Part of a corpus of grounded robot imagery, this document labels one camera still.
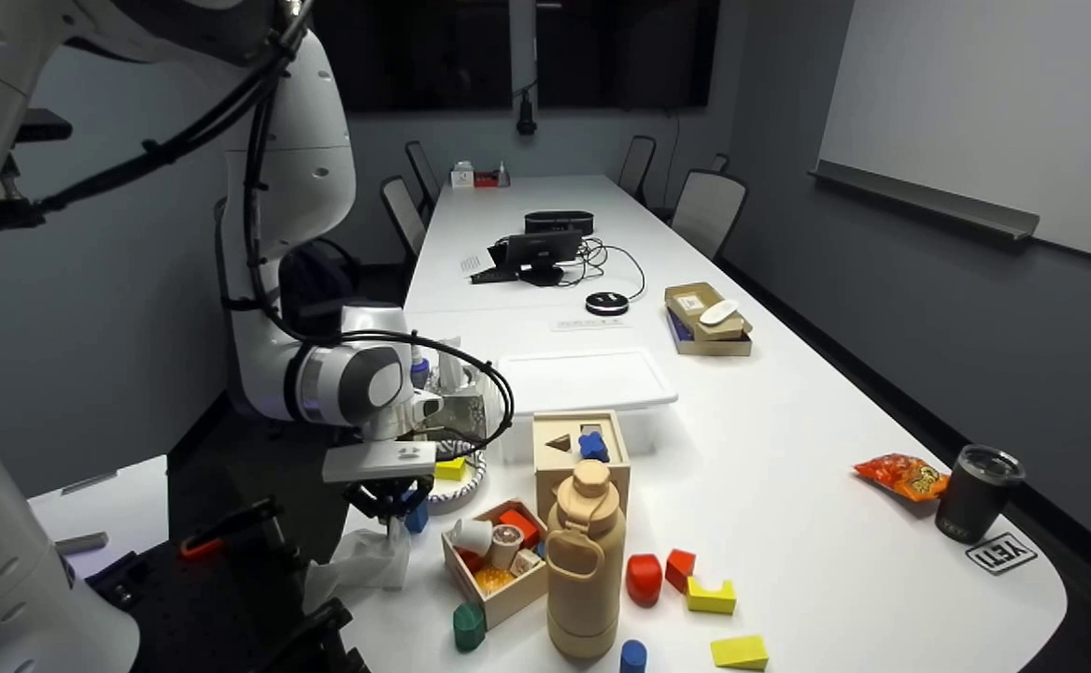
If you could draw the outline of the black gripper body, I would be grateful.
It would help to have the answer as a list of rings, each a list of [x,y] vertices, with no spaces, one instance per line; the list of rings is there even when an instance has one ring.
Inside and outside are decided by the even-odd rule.
[[[400,520],[431,495],[431,479],[369,479],[353,482],[346,502],[375,520]]]

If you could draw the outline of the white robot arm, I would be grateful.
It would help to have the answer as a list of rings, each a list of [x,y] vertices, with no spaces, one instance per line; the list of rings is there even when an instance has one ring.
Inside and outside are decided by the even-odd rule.
[[[128,188],[208,143],[238,173],[234,229],[223,232],[223,289],[246,402],[364,438],[325,457],[325,475],[369,517],[416,508],[435,448],[396,434],[409,332],[385,317],[309,335],[279,306],[285,266],[356,205],[343,97],[313,0],[0,0],[0,183],[44,63],[85,46],[130,63],[187,63],[214,107],[137,156],[44,196],[4,196],[0,232],[44,224],[85,196]],[[0,673],[130,673],[142,626],[70,573],[0,459]]]

